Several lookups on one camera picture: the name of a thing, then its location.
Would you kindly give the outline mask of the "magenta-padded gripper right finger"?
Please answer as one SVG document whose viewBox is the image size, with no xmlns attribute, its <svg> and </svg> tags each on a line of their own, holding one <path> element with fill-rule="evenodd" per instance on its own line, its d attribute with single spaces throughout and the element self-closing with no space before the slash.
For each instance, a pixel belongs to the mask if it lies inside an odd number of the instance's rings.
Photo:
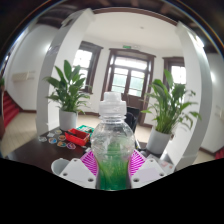
<svg viewBox="0 0 224 224">
<path fill-rule="evenodd" d="M 166 174 L 155 159 L 146 159 L 135 150 L 129 161 L 129 179 L 132 188 L 140 188 L 165 177 Z"/>
</svg>

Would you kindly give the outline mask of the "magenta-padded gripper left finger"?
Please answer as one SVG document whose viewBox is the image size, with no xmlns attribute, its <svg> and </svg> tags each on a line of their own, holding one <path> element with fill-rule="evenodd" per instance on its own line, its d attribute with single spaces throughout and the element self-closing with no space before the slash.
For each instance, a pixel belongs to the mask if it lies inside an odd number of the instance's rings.
<svg viewBox="0 0 224 224">
<path fill-rule="evenodd" d="M 60 177 L 84 188 L 95 188 L 98 175 L 98 164 L 92 151 L 80 159 L 73 158 L 60 173 Z"/>
</svg>

